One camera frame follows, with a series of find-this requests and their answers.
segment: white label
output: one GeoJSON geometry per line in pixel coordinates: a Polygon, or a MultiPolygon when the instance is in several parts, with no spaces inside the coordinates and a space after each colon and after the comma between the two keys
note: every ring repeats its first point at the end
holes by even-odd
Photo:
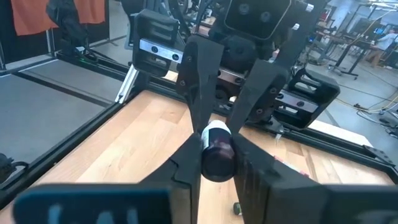
{"type": "Polygon", "coordinates": [[[203,132],[201,133],[201,141],[203,143],[203,150],[207,149],[210,145],[210,137],[209,137],[209,133],[210,133],[210,129],[213,128],[221,128],[224,129],[225,131],[227,131],[229,134],[231,134],[231,131],[229,130],[229,128],[226,126],[226,124],[220,120],[214,120],[212,122],[209,123],[208,126],[205,127],[205,129],[203,130],[203,132]]]}

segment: orange cloth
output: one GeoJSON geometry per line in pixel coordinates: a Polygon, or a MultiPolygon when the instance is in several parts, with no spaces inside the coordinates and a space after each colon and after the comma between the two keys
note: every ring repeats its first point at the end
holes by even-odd
{"type": "MultiPolygon", "coordinates": [[[[38,34],[57,27],[45,13],[49,0],[11,0],[17,35],[38,34]]],[[[105,0],[74,0],[80,23],[99,24],[105,21],[105,0]]]]}

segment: metal bracket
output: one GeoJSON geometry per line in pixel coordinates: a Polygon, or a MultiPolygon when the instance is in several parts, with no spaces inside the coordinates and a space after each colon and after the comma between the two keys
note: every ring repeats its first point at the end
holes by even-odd
{"type": "Polygon", "coordinates": [[[138,73],[138,70],[136,70],[134,66],[131,65],[115,99],[115,102],[122,104],[126,101],[126,98],[130,95],[131,89],[133,88],[134,83],[137,80],[138,73]]]}

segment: metal stand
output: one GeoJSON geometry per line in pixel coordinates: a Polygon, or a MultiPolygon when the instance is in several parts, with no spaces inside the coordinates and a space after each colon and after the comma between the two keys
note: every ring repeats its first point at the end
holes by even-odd
{"type": "Polygon", "coordinates": [[[353,66],[351,66],[351,68],[349,69],[349,71],[347,72],[345,68],[341,68],[340,65],[342,63],[342,61],[344,60],[344,58],[347,56],[349,50],[351,49],[351,47],[355,45],[355,44],[349,44],[345,49],[343,54],[340,56],[340,58],[338,59],[338,61],[336,62],[335,65],[329,65],[330,67],[333,67],[333,69],[337,69],[339,70],[342,74],[347,74],[347,75],[352,75],[354,76],[354,80],[356,80],[358,78],[358,74],[353,73],[355,67],[357,66],[357,64],[362,60],[362,58],[365,55],[365,52],[367,49],[362,48],[362,52],[361,54],[358,56],[358,58],[356,59],[356,61],[354,62],[353,66]]]}

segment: bottle label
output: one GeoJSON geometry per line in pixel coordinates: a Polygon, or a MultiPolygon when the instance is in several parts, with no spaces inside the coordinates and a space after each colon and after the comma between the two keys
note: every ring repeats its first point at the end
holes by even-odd
{"type": "Polygon", "coordinates": [[[203,143],[203,150],[207,149],[214,139],[220,138],[230,138],[231,131],[227,125],[219,120],[214,120],[209,123],[207,127],[203,130],[201,134],[201,141],[203,143]]]}

